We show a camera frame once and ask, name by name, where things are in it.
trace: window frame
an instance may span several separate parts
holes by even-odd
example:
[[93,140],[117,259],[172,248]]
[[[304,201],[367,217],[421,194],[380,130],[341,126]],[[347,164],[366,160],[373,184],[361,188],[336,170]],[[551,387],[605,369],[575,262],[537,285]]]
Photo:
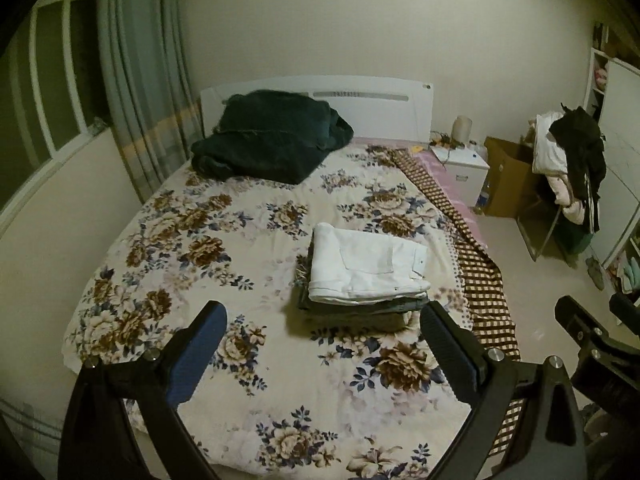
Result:
[[[12,96],[14,101],[15,115],[20,130],[20,137],[26,150],[28,159],[33,167],[31,176],[15,191],[14,195],[0,210],[0,236],[4,234],[15,216],[20,212],[23,206],[28,202],[31,196],[36,193],[40,186],[51,175],[53,175],[62,165],[71,158],[73,154],[78,152],[83,146],[87,145],[94,137],[89,134],[84,113],[82,112],[82,104],[78,93],[78,85],[76,84],[76,75],[74,72],[74,62],[71,49],[71,2],[75,0],[37,0],[29,13],[29,66],[31,78],[31,92],[36,107],[38,123],[42,131],[47,150],[49,151],[49,160],[44,164],[39,164],[36,156],[33,140],[26,122],[26,115],[22,106],[22,99],[28,98],[24,95],[18,82],[18,44],[17,36],[12,37],[8,46],[9,56],[9,79],[12,88]],[[79,134],[67,142],[59,149],[56,148],[47,117],[42,103],[42,95],[40,93],[40,82],[38,80],[38,63],[36,58],[36,30],[38,23],[38,9],[62,2],[62,49],[63,61],[65,68],[66,90],[71,100],[74,117],[78,125]]]

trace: wall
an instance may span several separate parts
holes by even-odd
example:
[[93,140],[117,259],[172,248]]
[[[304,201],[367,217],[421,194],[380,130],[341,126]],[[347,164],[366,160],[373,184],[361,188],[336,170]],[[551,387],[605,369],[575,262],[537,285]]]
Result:
[[106,130],[50,177],[0,238],[0,382],[63,420],[75,375],[62,337],[108,247],[140,208]]
[[536,113],[581,104],[604,0],[184,0],[194,91],[277,75],[434,84],[432,128],[517,140]]

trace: window pane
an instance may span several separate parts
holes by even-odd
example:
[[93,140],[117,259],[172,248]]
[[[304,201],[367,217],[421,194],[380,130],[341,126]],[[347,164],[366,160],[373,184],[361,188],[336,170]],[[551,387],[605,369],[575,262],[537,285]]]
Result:
[[33,105],[28,38],[27,17],[0,57],[0,209],[49,159]]
[[98,52],[95,0],[71,2],[71,52],[84,120],[89,126],[96,117],[109,122]]
[[42,105],[57,149],[78,135],[78,124],[66,89],[62,52],[62,3],[38,9],[36,59]]

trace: white headboard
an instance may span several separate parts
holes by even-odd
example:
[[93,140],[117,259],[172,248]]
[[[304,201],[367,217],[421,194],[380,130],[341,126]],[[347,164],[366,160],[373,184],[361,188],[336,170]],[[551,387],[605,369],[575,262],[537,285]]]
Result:
[[304,93],[327,101],[356,137],[429,141],[433,85],[390,77],[300,75],[258,79],[205,88],[202,121],[209,136],[233,94],[270,89]]

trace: nightstand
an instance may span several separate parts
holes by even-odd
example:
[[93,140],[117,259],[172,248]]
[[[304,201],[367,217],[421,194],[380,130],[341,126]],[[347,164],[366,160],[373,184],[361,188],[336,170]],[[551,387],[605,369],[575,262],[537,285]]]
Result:
[[431,150],[444,165],[447,173],[453,177],[460,200],[468,207],[475,206],[489,171],[489,165],[474,150],[466,146],[450,151],[433,146]]

